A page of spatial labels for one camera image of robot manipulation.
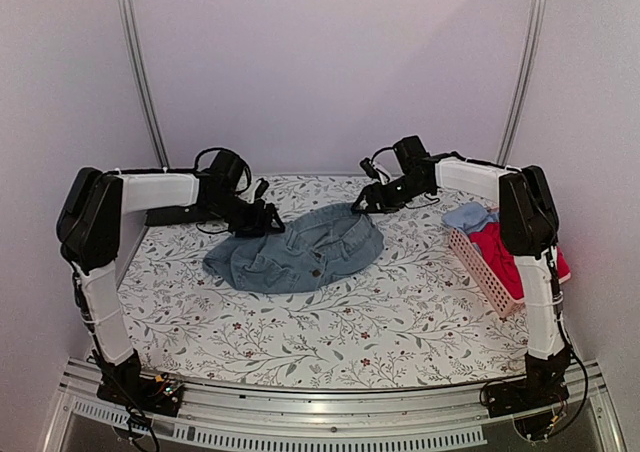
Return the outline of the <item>light blue denim jeans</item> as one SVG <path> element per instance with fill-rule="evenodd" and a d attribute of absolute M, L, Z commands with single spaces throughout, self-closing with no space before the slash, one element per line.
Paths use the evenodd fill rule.
<path fill-rule="evenodd" d="M 230 237 L 207 252 L 202 268 L 238 291 L 306 293 L 369 267 L 383 250 L 371 218 L 336 203 L 301 215 L 282 233 Z"/>

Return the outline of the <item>black pinstriped shirt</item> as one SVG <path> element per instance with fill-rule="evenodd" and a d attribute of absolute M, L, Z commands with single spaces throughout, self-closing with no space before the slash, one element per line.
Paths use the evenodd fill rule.
<path fill-rule="evenodd" d="M 170 206 L 151 209 L 146 212 L 145 225 L 147 227 L 164 227 L 180 224 L 207 222 L 215 219 L 210 212 L 197 206 Z"/>

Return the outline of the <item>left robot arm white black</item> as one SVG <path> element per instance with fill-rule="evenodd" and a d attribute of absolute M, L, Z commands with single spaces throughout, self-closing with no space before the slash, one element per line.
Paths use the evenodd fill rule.
<path fill-rule="evenodd" d="M 201 167 L 198 160 L 208 154 L 213 161 Z M 194 209 L 205 219 L 222 221 L 226 232 L 240 238 L 285 230 L 275 205 L 263 197 L 267 182 L 254 180 L 239 154 L 211 147 L 196 157 L 188 168 L 83 167 L 56 223 L 60 253 L 71 268 L 95 361 L 104 382 L 128 406 L 141 405 L 149 387 L 118 296 L 124 218 L 158 209 Z"/>

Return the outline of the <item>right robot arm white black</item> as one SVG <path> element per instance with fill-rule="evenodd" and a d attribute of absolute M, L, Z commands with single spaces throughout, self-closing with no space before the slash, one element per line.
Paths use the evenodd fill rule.
<path fill-rule="evenodd" d="M 418 136 L 405 137 L 389 149 L 401 176 L 392 178 L 374 157 L 362 159 L 360 167 L 373 182 L 360 192 L 354 211 L 394 213 L 412 199 L 434 196 L 441 188 L 497 201 L 500 237 L 521 278 L 529 331 L 526 377 L 518 384 L 517 399 L 524 407 L 539 407 L 563 382 L 572 355 L 561 324 L 559 217 L 543 170 L 510 168 L 457 152 L 432 155 Z"/>

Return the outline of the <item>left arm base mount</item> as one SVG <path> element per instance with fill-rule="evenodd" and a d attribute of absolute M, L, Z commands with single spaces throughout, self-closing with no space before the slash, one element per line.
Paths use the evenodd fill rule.
<path fill-rule="evenodd" d="M 183 395 L 184 384 L 180 381 L 157 381 L 137 375 L 117 377 L 104 374 L 97 391 L 101 400 L 168 417 L 178 415 Z"/>

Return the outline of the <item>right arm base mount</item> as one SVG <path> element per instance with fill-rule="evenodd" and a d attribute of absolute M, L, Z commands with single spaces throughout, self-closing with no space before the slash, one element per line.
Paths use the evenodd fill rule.
<path fill-rule="evenodd" d="M 479 392 L 479 402 L 491 418 L 522 416 L 513 422 L 516 433 L 528 442 L 548 440 L 568 411 L 569 391 L 564 374 L 538 381 L 533 375 L 519 380 L 494 379 Z"/>

